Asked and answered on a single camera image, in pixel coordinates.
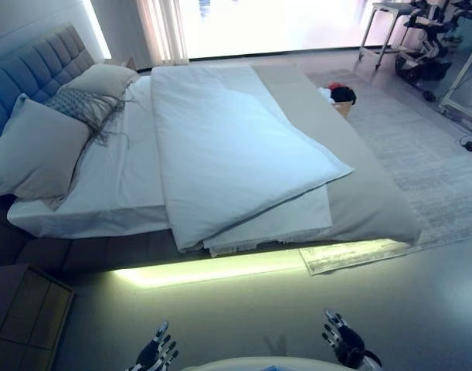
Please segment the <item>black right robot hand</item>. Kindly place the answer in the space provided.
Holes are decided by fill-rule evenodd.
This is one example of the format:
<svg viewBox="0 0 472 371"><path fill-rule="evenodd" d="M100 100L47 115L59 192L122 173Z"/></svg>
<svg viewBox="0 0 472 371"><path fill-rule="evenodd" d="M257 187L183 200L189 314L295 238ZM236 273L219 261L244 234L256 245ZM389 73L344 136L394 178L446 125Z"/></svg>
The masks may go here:
<svg viewBox="0 0 472 371"><path fill-rule="evenodd" d="M365 343L345 319L329 309L324 310L327 322L321 336L333 349L337 360L345 367L359 370L365 360Z"/></svg>

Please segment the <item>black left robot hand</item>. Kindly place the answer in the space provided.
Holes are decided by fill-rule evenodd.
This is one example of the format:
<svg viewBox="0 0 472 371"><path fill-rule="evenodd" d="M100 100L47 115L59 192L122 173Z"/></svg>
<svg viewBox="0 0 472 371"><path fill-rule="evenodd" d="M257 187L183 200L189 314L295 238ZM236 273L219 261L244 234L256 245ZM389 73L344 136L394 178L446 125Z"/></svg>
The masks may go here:
<svg viewBox="0 0 472 371"><path fill-rule="evenodd" d="M127 370L168 370L177 358L177 342L167 333L168 321L163 321L153 339L140 351L135 364Z"/></svg>

